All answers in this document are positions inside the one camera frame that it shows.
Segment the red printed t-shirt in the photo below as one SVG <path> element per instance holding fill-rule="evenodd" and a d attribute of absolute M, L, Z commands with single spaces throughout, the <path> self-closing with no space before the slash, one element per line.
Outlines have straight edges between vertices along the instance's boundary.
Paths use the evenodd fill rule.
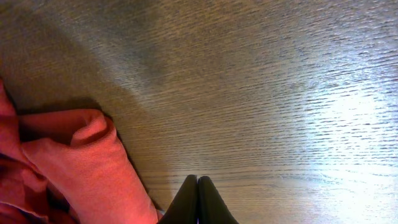
<path fill-rule="evenodd" d="M 1 91 L 2 223 L 157 223 L 101 111 L 18 115 Z"/>

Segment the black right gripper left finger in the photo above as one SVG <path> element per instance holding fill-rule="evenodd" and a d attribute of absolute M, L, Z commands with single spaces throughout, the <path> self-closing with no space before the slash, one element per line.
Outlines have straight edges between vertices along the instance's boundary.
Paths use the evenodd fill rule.
<path fill-rule="evenodd" d="M 197 224 L 197 177 L 188 175 L 158 224 Z"/>

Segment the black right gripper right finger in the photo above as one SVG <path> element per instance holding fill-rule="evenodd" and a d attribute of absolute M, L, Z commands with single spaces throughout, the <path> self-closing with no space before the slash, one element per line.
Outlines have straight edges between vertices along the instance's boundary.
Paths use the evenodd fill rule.
<path fill-rule="evenodd" d="M 208 176 L 198 180 L 199 224 L 238 224 Z"/>

